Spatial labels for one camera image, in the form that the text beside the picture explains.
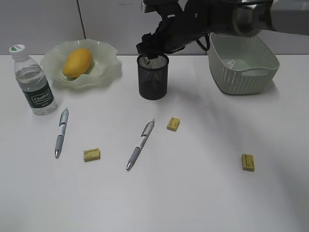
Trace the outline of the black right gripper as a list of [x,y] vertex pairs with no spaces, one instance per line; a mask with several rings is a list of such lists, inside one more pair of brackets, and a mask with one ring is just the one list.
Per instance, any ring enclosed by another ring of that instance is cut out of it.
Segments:
[[157,53],[172,54],[192,42],[205,52],[210,48],[209,27],[211,0],[189,0],[184,9],[179,3],[158,7],[162,21],[154,34],[144,34],[137,52],[147,58],[157,58]]

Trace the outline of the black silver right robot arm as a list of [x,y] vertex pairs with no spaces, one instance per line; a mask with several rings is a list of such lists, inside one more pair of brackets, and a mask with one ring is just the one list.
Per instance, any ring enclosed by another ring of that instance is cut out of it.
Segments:
[[150,59],[173,54],[196,42],[207,52],[210,34],[253,37],[262,30],[309,34],[307,0],[144,0],[144,13],[161,16],[154,33],[144,34],[138,54]]

